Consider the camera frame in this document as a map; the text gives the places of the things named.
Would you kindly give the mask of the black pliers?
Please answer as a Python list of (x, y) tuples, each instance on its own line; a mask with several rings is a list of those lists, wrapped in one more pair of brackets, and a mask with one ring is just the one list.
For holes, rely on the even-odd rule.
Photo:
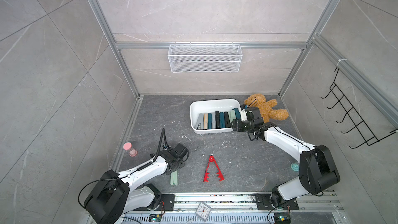
[(217, 129), (221, 128), (221, 125), (220, 125), (220, 112), (219, 111), (215, 111), (215, 124), (216, 124), (216, 128)]
[(230, 128), (231, 127), (230, 117), (229, 117), (229, 113), (228, 112), (224, 112), (224, 124), (225, 124), (226, 128)]

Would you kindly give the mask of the dark teal pliers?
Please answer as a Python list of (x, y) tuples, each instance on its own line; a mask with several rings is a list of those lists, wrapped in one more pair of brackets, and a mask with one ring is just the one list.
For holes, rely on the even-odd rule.
[(238, 109), (238, 108), (235, 108), (235, 109), (234, 109), (234, 112), (235, 112), (236, 119), (237, 119), (237, 120), (241, 120), (241, 114), (240, 114), (239, 109)]

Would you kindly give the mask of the beige wooden pliers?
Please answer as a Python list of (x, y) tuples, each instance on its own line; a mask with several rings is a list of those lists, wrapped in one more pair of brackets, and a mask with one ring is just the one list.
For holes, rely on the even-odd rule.
[(208, 114), (204, 113), (204, 130), (208, 129)]

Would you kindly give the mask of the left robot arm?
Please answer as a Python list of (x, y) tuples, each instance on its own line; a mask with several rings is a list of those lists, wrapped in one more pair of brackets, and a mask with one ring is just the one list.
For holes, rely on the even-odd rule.
[(79, 204), (97, 224), (114, 224), (123, 214), (138, 208), (157, 208), (161, 192), (147, 181), (182, 168), (189, 154), (179, 143), (175, 148), (158, 149), (148, 161), (129, 170), (109, 170), (93, 181), (94, 188)]

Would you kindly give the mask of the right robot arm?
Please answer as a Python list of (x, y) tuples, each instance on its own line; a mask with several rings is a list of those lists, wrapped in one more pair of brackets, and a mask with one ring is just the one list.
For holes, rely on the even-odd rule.
[(271, 122), (264, 122), (257, 107), (241, 110), (240, 118), (230, 121), (236, 132), (247, 132), (250, 140), (261, 139), (289, 154), (298, 163), (298, 177), (272, 189), (274, 208), (284, 207), (288, 201), (308, 194), (319, 196), (324, 190), (340, 182), (341, 177), (330, 150), (301, 141)]

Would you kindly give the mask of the grey pliers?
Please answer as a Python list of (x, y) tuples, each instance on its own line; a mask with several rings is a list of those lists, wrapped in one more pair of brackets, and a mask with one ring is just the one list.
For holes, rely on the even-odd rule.
[(204, 114), (199, 114), (196, 124), (197, 130), (203, 130), (204, 128)]
[(212, 113), (212, 129), (216, 129), (216, 115)]

